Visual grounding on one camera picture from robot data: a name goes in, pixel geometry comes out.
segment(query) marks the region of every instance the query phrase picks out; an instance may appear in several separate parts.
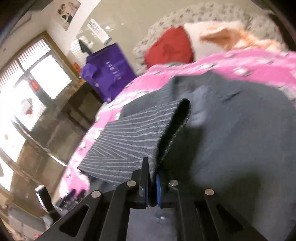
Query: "photo on wall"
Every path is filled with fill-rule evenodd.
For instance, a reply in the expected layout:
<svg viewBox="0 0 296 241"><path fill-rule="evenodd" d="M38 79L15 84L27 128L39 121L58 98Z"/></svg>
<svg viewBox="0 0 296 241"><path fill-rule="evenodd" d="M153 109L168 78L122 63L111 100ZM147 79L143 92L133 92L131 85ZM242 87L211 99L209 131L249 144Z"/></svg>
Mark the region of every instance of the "photo on wall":
<svg viewBox="0 0 296 241"><path fill-rule="evenodd" d="M64 30L68 30L80 5L81 3L77 0L65 0L65 2L59 6L57 10L57 20Z"/></svg>

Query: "pink blanket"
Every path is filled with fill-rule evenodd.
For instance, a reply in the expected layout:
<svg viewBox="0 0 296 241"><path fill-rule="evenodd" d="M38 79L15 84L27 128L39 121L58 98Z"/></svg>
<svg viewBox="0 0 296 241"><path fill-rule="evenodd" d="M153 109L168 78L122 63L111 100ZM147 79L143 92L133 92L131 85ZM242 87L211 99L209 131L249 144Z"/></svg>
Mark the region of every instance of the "pink blanket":
<svg viewBox="0 0 296 241"><path fill-rule="evenodd" d="M200 75L208 70L225 78L258 82L282 90L296 106L296 53L272 53L264 50L234 50L221 52L191 64L179 66L155 65L148 72L134 79L109 104L104 103L96 116L96 122L88 130L71 157L59 186L60 197L71 189L89 190L89 180L78 165L100 135L106 123L119 118L124 105L149 92L158 90L175 75Z"/></svg>

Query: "purple shopping bag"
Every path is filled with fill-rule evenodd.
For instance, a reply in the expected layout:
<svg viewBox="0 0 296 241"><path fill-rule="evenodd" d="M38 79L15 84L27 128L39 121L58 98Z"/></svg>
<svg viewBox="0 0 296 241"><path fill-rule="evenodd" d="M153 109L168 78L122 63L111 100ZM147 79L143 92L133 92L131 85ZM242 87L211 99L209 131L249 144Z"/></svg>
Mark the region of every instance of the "purple shopping bag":
<svg viewBox="0 0 296 241"><path fill-rule="evenodd" d="M136 75L115 43L90 54L81 77L105 102L111 102Z"/></svg>

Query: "floral patterned cushion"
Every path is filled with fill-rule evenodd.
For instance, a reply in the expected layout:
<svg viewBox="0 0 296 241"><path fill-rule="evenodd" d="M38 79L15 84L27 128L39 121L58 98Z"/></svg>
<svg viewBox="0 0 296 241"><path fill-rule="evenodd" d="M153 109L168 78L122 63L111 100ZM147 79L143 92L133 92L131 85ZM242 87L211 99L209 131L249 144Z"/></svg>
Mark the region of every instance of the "floral patterned cushion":
<svg viewBox="0 0 296 241"><path fill-rule="evenodd" d="M270 38L284 43L277 26L267 16L249 14L244 9L233 4L199 3L171 12L149 28L148 35L133 49L133 53L137 58L137 74L141 75L147 71L144 62L145 52L167 29L178 27L185 23L209 20L240 20L244 24L245 29L250 30L259 39Z"/></svg>

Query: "gray striped cloth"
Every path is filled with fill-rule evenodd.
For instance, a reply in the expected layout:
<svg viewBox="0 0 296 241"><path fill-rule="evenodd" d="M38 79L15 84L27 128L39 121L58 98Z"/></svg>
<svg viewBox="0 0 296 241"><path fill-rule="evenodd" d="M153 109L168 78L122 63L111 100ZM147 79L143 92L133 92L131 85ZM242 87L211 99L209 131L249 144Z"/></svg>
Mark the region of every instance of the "gray striped cloth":
<svg viewBox="0 0 296 241"><path fill-rule="evenodd" d="M167 154L190 111L189 100L182 99L109 122L78 168L119 185L141 168L143 157L148 157L153 178L157 163Z"/></svg>

